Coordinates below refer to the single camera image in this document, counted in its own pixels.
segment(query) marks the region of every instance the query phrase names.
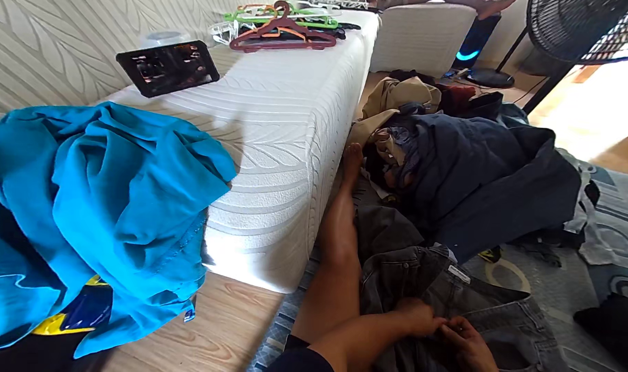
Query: electric fan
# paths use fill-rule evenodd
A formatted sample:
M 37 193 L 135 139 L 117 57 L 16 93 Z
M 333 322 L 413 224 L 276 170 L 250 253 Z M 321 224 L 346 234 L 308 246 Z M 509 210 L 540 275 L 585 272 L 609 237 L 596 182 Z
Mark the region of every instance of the electric fan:
M 628 60 L 628 0 L 529 0 L 527 24 L 497 69 L 472 69 L 467 79 L 489 87 L 510 87 L 501 72 L 526 33 L 543 53 L 566 62 L 527 102 L 530 113 L 574 65 Z

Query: beige clothing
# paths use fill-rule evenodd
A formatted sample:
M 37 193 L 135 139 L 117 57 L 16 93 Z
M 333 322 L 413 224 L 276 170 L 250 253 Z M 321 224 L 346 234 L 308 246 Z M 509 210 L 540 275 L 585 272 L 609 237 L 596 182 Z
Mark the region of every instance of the beige clothing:
M 369 94 L 362 108 L 362 120 L 353 125 L 346 146 L 359 143 L 364 147 L 372 133 L 398 113 L 397 109 L 404 103 L 415 101 L 429 104 L 431 109 L 427 113 L 436 112 L 441 96 L 436 87 L 423 83 L 417 76 L 401 82 L 391 77 L 384 78 Z
M 368 144 L 375 143 L 376 151 L 387 164 L 403 165 L 406 154 L 401 147 L 394 143 L 394 138 L 389 129 L 381 128 L 375 131 L 367 141 Z
M 387 110 L 355 123 L 353 128 L 351 128 L 351 133 L 349 133 L 348 138 L 346 139 L 346 146 L 352 143 L 359 143 L 360 146 L 364 147 L 367 143 L 367 139 L 371 137 L 371 134 L 380 128 L 381 125 L 383 125 L 383 123 L 385 123 L 388 119 L 390 119 L 393 114 L 397 113 L 399 113 L 399 110 Z
M 431 105 L 431 113 L 434 113 L 440 104 L 441 96 L 436 87 L 423 83 L 417 76 L 401 82 L 386 77 L 369 94 L 367 103 L 362 108 L 362 119 L 413 101 Z

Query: jeans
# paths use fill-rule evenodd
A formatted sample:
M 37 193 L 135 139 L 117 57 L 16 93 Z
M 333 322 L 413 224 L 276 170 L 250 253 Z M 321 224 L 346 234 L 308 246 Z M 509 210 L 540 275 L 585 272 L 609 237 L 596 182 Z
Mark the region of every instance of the jeans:
M 445 246 L 401 245 L 421 236 L 411 236 L 415 229 L 392 208 L 360 206 L 356 222 L 363 268 L 362 314 L 388 312 L 399 299 L 418 297 L 434 308 L 437 317 L 466 317 L 483 336 L 500 371 L 568 371 L 553 332 L 529 293 L 471 277 L 450 258 Z M 395 343 L 376 360 L 374 371 L 460 369 L 455 350 L 435 334 Z

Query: patterned wallpaper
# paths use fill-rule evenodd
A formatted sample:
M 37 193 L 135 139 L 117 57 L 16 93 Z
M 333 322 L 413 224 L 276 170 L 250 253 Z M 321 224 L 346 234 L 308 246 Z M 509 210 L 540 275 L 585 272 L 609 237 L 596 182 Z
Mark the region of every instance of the patterned wallpaper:
M 86 105 L 131 82 L 115 61 L 140 36 L 177 29 L 209 42 L 222 13 L 252 0 L 0 0 L 0 118 L 35 105 Z

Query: maroon hanger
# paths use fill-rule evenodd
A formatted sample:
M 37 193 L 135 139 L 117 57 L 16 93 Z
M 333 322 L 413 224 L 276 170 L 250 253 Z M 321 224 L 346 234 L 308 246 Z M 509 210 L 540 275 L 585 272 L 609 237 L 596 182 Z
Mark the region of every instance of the maroon hanger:
M 287 18 L 289 13 L 291 13 L 291 7 L 286 1 L 279 0 L 275 3 L 275 9 L 280 7 L 284 9 L 284 14 L 282 14 L 281 17 L 277 18 L 276 16 L 275 19 L 263 26 L 241 34 L 234 40 L 231 40 L 229 47 L 233 50 L 242 50 L 245 53 L 251 53 L 259 49 L 312 48 L 322 50 L 328 46 L 334 47 L 337 44 L 337 39 L 334 36 L 324 32 L 311 31 L 307 27 L 300 26 L 292 19 Z M 277 36 L 273 35 L 276 34 L 268 34 L 272 30 L 277 30 L 278 33 L 288 32 L 297 35 L 302 38 L 302 42 L 274 42 L 274 38 Z M 240 45 L 241 42 L 248 40 L 265 40 L 267 43 L 253 42 L 252 44 Z

